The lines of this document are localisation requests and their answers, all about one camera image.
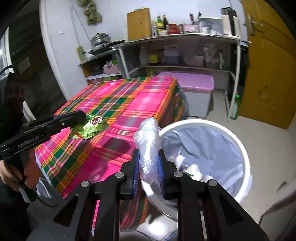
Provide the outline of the metal kitchen shelf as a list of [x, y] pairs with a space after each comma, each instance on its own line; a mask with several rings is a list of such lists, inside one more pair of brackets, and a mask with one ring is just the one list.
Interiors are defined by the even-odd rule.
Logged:
[[242, 48], [251, 42], [233, 36], [202, 33], [173, 34], [124, 42], [116, 50], [123, 76], [130, 78], [150, 68], [161, 71], [211, 74], [225, 91], [227, 119], [237, 94]]

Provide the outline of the white trash bin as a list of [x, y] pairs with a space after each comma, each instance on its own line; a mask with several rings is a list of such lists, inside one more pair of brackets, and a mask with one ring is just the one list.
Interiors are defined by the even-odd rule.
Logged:
[[226, 127], [209, 120], [172, 123], [159, 132], [167, 160], [195, 180], [215, 179], [237, 202], [252, 185], [250, 161], [240, 139]]

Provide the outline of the purple lid storage box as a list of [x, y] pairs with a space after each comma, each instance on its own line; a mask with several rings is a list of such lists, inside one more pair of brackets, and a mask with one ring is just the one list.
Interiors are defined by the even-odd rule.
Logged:
[[214, 78], [208, 74], [163, 71], [158, 77], [176, 78], [183, 90], [190, 116], [206, 118], [214, 90]]

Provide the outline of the clear plastic bag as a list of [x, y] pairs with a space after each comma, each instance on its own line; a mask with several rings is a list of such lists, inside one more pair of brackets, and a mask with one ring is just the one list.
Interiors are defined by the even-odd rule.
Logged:
[[143, 120], [133, 135], [139, 150], [139, 175], [142, 181], [152, 184], [158, 178], [158, 155], [161, 149], [159, 125], [155, 118]]

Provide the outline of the black induction cooker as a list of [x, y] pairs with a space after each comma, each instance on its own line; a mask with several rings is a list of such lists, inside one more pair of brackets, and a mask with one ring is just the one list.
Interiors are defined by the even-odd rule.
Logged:
[[104, 53], [106, 51], [111, 50], [112, 46], [115, 46], [124, 42], [125, 40], [117, 40], [117, 41], [111, 41], [108, 43], [96, 45], [92, 47], [92, 49], [89, 51], [89, 54], [98, 55], [98, 54]]

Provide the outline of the pink plastic basket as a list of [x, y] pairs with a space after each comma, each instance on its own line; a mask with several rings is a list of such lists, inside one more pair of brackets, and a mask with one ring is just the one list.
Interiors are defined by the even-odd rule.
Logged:
[[118, 64], [105, 64], [103, 71], [107, 75], [118, 74], [120, 72]]

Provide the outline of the green snack wrapper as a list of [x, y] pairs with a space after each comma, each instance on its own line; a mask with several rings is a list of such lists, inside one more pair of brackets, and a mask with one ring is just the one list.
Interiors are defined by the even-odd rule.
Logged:
[[109, 124], [100, 115], [87, 113], [86, 121], [70, 128], [69, 139], [90, 140], [109, 128]]

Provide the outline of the white thermos kettle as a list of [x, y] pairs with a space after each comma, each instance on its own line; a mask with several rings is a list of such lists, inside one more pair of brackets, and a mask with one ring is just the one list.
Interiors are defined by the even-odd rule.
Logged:
[[231, 7], [222, 8], [220, 11], [223, 35], [241, 38], [240, 21], [236, 11]]

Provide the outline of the wooden cutting board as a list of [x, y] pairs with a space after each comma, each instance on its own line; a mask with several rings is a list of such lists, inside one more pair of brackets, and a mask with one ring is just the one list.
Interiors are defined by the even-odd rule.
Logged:
[[151, 16], [149, 8], [136, 9], [126, 15], [127, 35], [129, 41], [152, 36]]

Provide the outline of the pink plaid tablecloth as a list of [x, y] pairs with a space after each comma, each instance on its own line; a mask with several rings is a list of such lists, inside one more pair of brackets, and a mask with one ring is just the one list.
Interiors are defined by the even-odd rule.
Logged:
[[163, 128], [179, 121], [185, 102], [176, 78], [139, 77], [91, 84], [58, 114], [76, 110], [102, 116], [109, 127], [89, 140], [70, 139], [65, 128], [35, 149], [44, 176], [62, 197], [84, 180], [96, 183], [118, 172], [132, 158], [140, 123], [153, 117]]

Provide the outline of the red lidded jar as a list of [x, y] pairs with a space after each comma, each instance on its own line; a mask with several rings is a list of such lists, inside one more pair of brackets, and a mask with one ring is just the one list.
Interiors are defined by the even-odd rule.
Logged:
[[167, 34], [168, 35], [178, 34], [178, 33], [179, 33], [179, 27], [177, 24], [167, 25]]

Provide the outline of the green glass bottle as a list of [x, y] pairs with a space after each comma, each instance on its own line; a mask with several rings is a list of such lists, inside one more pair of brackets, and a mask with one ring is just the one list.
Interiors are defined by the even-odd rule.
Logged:
[[231, 111], [230, 111], [230, 118], [232, 120], [236, 120], [238, 117], [239, 104], [240, 104], [240, 95], [236, 94], [233, 107], [231, 108]]

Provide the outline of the white power strip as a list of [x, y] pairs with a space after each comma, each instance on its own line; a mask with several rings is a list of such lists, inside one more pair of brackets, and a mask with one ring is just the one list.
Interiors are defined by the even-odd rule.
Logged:
[[77, 55], [78, 55], [78, 58], [79, 58], [80, 62], [83, 62], [83, 61], [85, 61], [87, 59], [86, 55], [85, 55], [84, 48], [82, 46], [78, 46], [76, 48], [76, 52], [77, 52]]

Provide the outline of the steel cooking pot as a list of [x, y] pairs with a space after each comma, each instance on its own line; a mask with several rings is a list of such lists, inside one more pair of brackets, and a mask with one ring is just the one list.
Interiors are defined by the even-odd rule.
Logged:
[[110, 37], [107, 33], [97, 33], [90, 40], [92, 46], [101, 45], [110, 42]]

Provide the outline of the green cap oil bottle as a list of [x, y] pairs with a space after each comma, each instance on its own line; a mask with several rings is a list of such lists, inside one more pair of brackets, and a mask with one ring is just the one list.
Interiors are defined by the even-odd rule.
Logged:
[[160, 32], [161, 31], [164, 31], [164, 24], [163, 24], [163, 21], [161, 19], [161, 16], [157, 16], [157, 32], [158, 32], [158, 35], [160, 35]]

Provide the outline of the yellow wooden door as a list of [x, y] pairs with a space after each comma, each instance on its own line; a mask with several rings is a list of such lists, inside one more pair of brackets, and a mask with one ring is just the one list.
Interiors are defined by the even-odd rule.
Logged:
[[266, 1], [242, 1], [249, 67], [239, 115], [289, 128], [295, 116], [295, 40]]

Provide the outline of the pink knife holder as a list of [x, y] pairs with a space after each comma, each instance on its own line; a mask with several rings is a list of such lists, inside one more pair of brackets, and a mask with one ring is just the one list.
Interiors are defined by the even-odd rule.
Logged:
[[200, 33], [199, 25], [183, 25], [184, 33]]

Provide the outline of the clear plastic bottle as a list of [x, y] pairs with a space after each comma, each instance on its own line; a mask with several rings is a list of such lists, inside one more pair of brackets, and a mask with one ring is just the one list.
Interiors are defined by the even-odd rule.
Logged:
[[156, 21], [152, 21], [152, 36], [157, 36], [158, 35], [158, 28], [157, 28], [157, 23]]

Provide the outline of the dark soy sauce bottle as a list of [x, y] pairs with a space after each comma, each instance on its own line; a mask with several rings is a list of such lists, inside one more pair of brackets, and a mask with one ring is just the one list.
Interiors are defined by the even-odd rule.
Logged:
[[168, 20], [167, 20], [166, 16], [163, 15], [163, 26], [164, 26], [164, 30], [167, 30], [167, 26], [168, 26], [168, 25], [169, 25], [169, 24], [168, 24]]

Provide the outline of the small wooden cabinet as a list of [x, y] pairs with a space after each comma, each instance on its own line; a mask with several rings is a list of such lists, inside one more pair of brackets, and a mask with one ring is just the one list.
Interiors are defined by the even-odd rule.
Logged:
[[[118, 64], [120, 72], [118, 74], [107, 75], [103, 71], [105, 64]], [[102, 81], [112, 81], [122, 78], [122, 70], [116, 56], [116, 50], [109, 50], [104, 53], [92, 56], [79, 63], [80, 68], [86, 78], [87, 84], [95, 84]]]

